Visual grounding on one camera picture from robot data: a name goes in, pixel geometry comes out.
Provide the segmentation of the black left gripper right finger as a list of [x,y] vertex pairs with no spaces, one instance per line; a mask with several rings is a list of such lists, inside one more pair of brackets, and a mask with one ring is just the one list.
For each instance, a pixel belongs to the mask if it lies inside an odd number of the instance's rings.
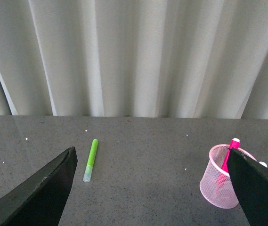
[[251,226],[268,226],[268,168],[232,148],[227,168],[234,192]]

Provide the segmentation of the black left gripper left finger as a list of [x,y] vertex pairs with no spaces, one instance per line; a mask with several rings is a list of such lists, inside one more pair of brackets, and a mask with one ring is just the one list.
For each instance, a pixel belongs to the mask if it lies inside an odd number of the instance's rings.
[[77,166],[75,147],[60,155],[0,198],[0,226],[57,226]]

